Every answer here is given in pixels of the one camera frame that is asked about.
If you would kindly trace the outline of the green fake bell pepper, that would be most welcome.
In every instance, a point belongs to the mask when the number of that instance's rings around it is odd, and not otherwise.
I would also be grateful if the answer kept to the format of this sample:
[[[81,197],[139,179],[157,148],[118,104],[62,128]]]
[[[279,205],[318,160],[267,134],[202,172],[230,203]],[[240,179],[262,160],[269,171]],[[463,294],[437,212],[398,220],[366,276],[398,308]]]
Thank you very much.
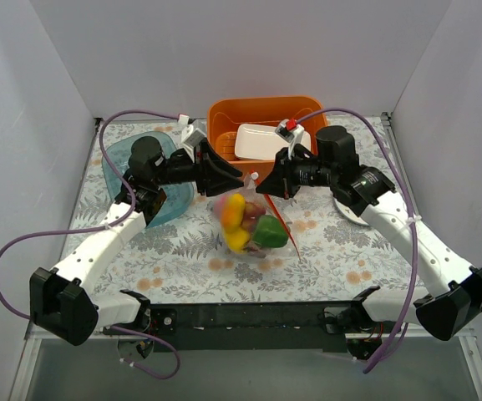
[[[281,222],[272,215],[261,216],[251,234],[251,240],[261,248],[282,248],[289,236]]]

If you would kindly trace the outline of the clear zip top bag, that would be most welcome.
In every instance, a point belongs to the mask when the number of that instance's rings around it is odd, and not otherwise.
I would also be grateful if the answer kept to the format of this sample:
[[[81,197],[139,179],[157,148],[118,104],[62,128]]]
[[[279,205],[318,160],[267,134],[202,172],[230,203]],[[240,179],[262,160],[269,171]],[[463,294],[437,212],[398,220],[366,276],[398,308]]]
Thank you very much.
[[[243,186],[217,196],[211,211],[220,223],[220,234],[230,252],[242,257],[301,256],[292,233],[292,221],[269,195],[259,194],[257,171],[251,170]]]

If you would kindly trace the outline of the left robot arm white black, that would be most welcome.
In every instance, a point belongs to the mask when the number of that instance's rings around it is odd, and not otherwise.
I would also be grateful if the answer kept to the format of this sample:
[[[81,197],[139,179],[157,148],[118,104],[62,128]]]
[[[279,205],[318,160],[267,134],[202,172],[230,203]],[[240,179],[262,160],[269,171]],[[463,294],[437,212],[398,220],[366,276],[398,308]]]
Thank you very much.
[[[88,236],[51,270],[39,268],[29,280],[33,323],[78,346],[103,327],[121,325],[141,334],[150,327],[150,300],[131,290],[93,299],[95,283],[125,245],[154,220],[165,203],[164,185],[190,183],[206,196],[242,187],[242,173],[201,139],[192,151],[165,155],[151,136],[131,146],[119,194],[99,232]]]

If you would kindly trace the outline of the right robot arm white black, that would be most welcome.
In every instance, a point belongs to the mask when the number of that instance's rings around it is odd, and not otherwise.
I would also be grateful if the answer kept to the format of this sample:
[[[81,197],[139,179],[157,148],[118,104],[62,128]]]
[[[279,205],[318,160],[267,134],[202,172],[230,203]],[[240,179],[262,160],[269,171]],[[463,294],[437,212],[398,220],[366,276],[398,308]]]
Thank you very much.
[[[301,125],[284,120],[275,132],[287,146],[277,152],[257,192],[289,199],[303,186],[329,188],[338,203],[398,251],[424,284],[401,292],[371,287],[351,301],[346,321],[361,332],[380,322],[408,322],[447,341],[482,312],[482,267],[451,251],[408,212],[403,192],[381,170],[360,163],[354,138],[344,127],[320,129],[316,154],[301,145]]]

